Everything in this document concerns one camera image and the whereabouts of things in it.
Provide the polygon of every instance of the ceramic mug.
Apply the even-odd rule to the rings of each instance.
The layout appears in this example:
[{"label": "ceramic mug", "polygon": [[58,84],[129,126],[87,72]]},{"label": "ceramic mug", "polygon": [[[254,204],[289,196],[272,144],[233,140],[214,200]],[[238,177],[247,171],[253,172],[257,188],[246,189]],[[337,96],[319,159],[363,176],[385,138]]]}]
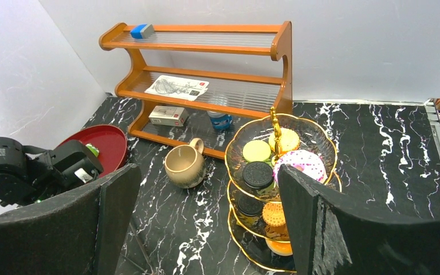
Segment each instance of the ceramic mug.
[{"label": "ceramic mug", "polygon": [[164,158],[164,168],[170,181],[181,188],[192,188],[200,184],[206,175],[205,159],[202,156],[205,145],[199,138],[189,145],[173,148]]}]

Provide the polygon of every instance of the countertop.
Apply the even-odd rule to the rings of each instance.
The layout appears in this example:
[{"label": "countertop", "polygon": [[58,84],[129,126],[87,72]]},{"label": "countertop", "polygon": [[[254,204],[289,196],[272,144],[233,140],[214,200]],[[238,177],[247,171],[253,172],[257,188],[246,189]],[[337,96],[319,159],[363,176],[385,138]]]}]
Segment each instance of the countertop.
[{"label": "countertop", "polygon": [[[140,109],[139,100],[109,97],[85,126],[111,124],[126,132]],[[248,121],[234,118],[230,130],[219,132],[211,128],[206,112],[189,111],[182,128],[150,130],[186,142],[199,136],[210,146],[225,148]],[[343,193],[387,211],[440,218],[440,160],[424,107],[295,103],[293,112],[318,122],[337,145]],[[133,219],[157,274],[280,274],[258,268],[231,239],[223,160],[206,158],[204,182],[183,190],[164,172],[163,158],[170,149],[128,135],[127,162],[139,165],[143,174],[137,179],[141,187]],[[123,253],[141,261],[130,232]],[[116,274],[149,273],[121,257]]]}]

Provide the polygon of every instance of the yellow macaron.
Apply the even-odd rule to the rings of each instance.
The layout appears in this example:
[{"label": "yellow macaron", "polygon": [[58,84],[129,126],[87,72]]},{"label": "yellow macaron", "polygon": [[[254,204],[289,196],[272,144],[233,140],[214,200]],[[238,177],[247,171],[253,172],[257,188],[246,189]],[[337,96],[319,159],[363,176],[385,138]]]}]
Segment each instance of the yellow macaron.
[{"label": "yellow macaron", "polygon": [[[275,135],[271,133],[269,136],[269,147],[275,152],[276,142],[274,141]],[[294,151],[299,148],[300,139],[298,134],[287,128],[281,128],[281,137],[279,138],[281,143],[281,154],[285,154],[289,151]]]},{"label": "yellow macaron", "polygon": [[242,155],[247,162],[265,162],[270,157],[270,147],[262,140],[252,140],[243,147]]},{"label": "yellow macaron", "polygon": [[293,254],[293,249],[290,243],[285,242],[274,242],[266,239],[267,246],[272,250],[272,252],[281,256],[291,256]]}]

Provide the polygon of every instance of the round red plate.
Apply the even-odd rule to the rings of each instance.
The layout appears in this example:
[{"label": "round red plate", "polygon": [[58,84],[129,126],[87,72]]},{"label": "round red plate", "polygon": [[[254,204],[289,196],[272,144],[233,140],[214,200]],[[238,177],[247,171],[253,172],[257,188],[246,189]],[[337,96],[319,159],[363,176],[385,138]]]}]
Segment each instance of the round red plate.
[{"label": "round red plate", "polygon": [[114,172],[125,163],[127,152],[127,138],[121,129],[112,125],[92,126],[65,139],[60,145],[69,141],[78,140],[86,145],[91,143],[99,149],[99,161],[104,167],[100,178]]}]

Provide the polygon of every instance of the mug handle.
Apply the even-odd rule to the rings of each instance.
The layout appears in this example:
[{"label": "mug handle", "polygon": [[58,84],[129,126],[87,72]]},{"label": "mug handle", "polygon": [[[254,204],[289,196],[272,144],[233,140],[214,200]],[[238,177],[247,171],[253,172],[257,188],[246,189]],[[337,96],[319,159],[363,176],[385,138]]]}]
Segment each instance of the mug handle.
[{"label": "mug handle", "polygon": [[191,140],[190,146],[192,146],[193,148],[198,150],[198,152],[200,152],[200,154],[203,154],[203,149],[205,149],[205,145],[203,144],[203,140],[198,137]]}]

